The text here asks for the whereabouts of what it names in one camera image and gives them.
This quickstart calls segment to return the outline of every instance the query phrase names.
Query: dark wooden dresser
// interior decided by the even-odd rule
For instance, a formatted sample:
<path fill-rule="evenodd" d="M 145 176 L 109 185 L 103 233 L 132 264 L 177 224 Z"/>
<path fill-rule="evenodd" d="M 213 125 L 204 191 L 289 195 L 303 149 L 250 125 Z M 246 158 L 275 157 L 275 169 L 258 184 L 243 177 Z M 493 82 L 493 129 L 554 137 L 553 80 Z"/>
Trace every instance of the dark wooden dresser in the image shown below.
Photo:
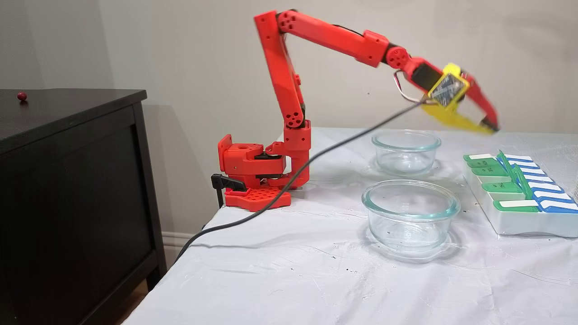
<path fill-rule="evenodd" d="M 144 90 L 0 90 L 0 324 L 108 324 L 166 273 Z"/>

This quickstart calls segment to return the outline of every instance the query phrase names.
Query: white label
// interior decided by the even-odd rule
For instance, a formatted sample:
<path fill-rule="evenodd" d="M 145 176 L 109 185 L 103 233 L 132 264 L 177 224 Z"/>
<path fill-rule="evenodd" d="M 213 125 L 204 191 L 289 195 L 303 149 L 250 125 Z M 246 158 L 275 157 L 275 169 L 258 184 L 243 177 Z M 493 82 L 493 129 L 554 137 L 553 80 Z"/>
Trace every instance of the white label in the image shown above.
<path fill-rule="evenodd" d="M 536 187 L 537 189 L 547 189 L 547 190 L 554 190 L 554 191 L 561 191 L 562 189 L 558 185 L 554 184 L 544 184 L 544 183 L 534 183 L 528 182 L 531 188 Z"/>
<path fill-rule="evenodd" d="M 542 182 L 554 183 L 554 181 L 552 180 L 552 178 L 550 178 L 550 177 L 545 177 L 545 176 L 524 175 L 524 178 L 526 178 L 526 180 L 539 180 L 539 181 L 542 181 Z"/>
<path fill-rule="evenodd" d="M 525 172 L 525 173 L 534 173 L 534 174 L 542 174 L 545 175 L 546 173 L 544 173 L 543 170 L 541 169 L 532 169 L 532 168 L 522 168 L 520 167 L 520 170 Z"/>
<path fill-rule="evenodd" d="M 559 198 L 562 200 L 571 200 L 572 199 L 566 193 L 550 193 L 550 192 L 536 191 L 536 192 L 534 192 L 534 195 L 537 197 Z"/>
<path fill-rule="evenodd" d="M 527 161 L 512 161 L 512 160 L 508 160 L 510 162 L 510 165 L 513 164 L 517 164 L 518 166 L 522 167 L 535 167 L 538 168 L 538 165 L 536 165 L 535 162 L 527 162 Z"/>
<path fill-rule="evenodd" d="M 470 155 L 470 159 L 488 159 L 488 158 L 493 158 L 493 157 L 489 153 Z"/>
<path fill-rule="evenodd" d="M 500 205 L 504 208 L 516 208 L 519 206 L 538 206 L 534 200 L 514 200 L 514 201 L 500 201 Z"/>
<path fill-rule="evenodd" d="M 556 206 L 558 208 L 571 209 L 571 210 L 577 210 L 578 211 L 578 205 L 576 205 L 576 203 L 542 201 L 542 202 L 540 202 L 540 205 L 542 206 L 542 208 L 547 208 L 549 206 Z"/>
<path fill-rule="evenodd" d="M 510 158 L 510 159 L 520 159 L 520 160 L 527 160 L 527 161 L 533 161 L 530 157 L 528 156 L 516 156 L 514 154 L 505 154 L 504 156 L 506 156 L 506 158 Z"/>

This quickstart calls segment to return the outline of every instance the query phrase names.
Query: wire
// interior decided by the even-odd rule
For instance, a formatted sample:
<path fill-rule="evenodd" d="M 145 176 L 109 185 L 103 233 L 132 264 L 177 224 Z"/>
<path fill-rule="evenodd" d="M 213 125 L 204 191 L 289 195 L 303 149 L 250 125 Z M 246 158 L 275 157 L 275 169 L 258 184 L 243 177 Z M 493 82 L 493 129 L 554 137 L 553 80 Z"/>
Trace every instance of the wire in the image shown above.
<path fill-rule="evenodd" d="M 202 231 L 200 231 L 199 233 L 197 233 L 196 235 L 194 235 L 193 237 L 191 237 L 191 239 L 189 239 L 187 241 L 186 244 L 184 244 L 183 248 L 181 249 L 179 255 L 177 256 L 175 263 L 179 260 L 179 258 L 184 254 L 184 252 L 189 248 L 189 246 L 191 246 L 192 242 L 194 242 L 197 238 L 201 237 L 202 235 L 206 235 L 210 232 L 213 231 L 217 231 L 217 230 L 221 230 L 221 229 L 226 229 L 226 228 L 231 228 L 234 226 L 238 226 L 242 223 L 245 223 L 257 216 L 259 216 L 260 214 L 262 214 L 263 212 L 267 211 L 267 209 L 269 209 L 273 204 L 275 204 L 275 202 L 277 202 L 277 200 L 281 197 L 281 195 L 283 195 L 283 193 L 287 192 L 287 190 L 289 189 L 289 187 L 291 187 L 291 185 L 293 184 L 293 182 L 295 182 L 295 180 L 297 179 L 297 177 L 301 174 L 301 172 L 303 172 L 303 170 L 305 168 L 307 168 L 307 166 L 309 166 L 315 159 L 323 156 L 324 154 L 330 152 L 333 149 L 337 149 L 343 145 L 348 144 L 349 142 L 359 139 L 360 137 L 367 135 L 373 131 L 375 131 L 376 129 L 382 127 L 383 125 L 395 120 L 396 118 L 398 118 L 399 116 L 409 112 L 410 110 L 420 106 L 421 104 L 423 104 L 426 99 L 422 99 L 420 102 L 412 104 L 411 106 L 408 106 L 407 108 L 404 108 L 402 110 L 400 110 L 399 112 L 397 112 L 396 114 L 393 114 L 392 116 L 388 117 L 387 119 L 375 124 L 374 126 L 372 126 L 371 128 L 368 128 L 362 132 L 359 132 L 358 134 L 355 134 L 341 142 L 338 142 L 330 147 L 327 147 L 325 149 L 323 149 L 322 151 L 318 152 L 317 154 L 313 155 L 313 157 L 311 157 L 309 160 L 307 160 L 307 162 L 301 166 L 301 168 L 299 170 L 297 170 L 297 172 L 295 173 L 295 175 L 293 175 L 293 177 L 289 180 L 289 182 L 287 183 L 287 185 L 285 185 L 285 187 L 277 194 L 277 196 L 275 196 L 275 198 L 273 198 L 273 200 L 271 200 L 271 202 L 269 202 L 269 204 L 265 205 L 265 207 L 263 207 L 261 210 L 253 213 L 252 215 L 241 219 L 241 220 L 237 220 L 235 222 L 232 223 L 227 223 L 227 224 L 222 224 L 220 226 L 215 226 L 215 227 L 211 227 L 208 229 L 203 229 Z"/>
<path fill-rule="evenodd" d="M 363 35 L 361 35 L 360 33 L 354 31 L 353 29 L 349 29 L 349 28 L 347 28 L 347 27 L 343 27 L 343 26 L 341 26 L 341 25 L 336 25 L 336 24 L 333 24 L 333 26 L 337 26 L 337 27 L 346 29 L 346 30 L 348 30 L 348 31 L 350 31 L 350 32 L 352 32 L 352 33 L 355 33 L 355 34 L 359 35 L 359 36 L 363 36 Z"/>

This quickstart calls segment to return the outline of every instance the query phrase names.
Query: baseboard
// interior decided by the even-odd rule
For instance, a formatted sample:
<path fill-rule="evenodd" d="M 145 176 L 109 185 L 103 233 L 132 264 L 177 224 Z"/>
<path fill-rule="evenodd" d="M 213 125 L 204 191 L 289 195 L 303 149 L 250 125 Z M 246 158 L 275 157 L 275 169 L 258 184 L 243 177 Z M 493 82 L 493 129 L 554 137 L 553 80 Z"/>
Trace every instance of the baseboard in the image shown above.
<path fill-rule="evenodd" d="M 182 232 L 162 232 L 162 244 L 165 246 L 166 266 L 171 267 L 175 263 L 175 259 L 179 254 L 181 248 L 187 243 L 193 234 L 184 234 Z"/>

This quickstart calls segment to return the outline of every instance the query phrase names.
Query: pill organizer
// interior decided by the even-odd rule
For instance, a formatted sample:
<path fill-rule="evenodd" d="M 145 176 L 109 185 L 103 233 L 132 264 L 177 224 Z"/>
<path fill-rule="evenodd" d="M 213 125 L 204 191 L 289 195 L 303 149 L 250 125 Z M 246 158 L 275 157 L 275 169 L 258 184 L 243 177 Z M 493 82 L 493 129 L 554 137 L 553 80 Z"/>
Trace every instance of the pill organizer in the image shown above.
<path fill-rule="evenodd" d="M 464 155 L 464 177 L 500 235 L 578 237 L 575 198 L 528 156 Z"/>

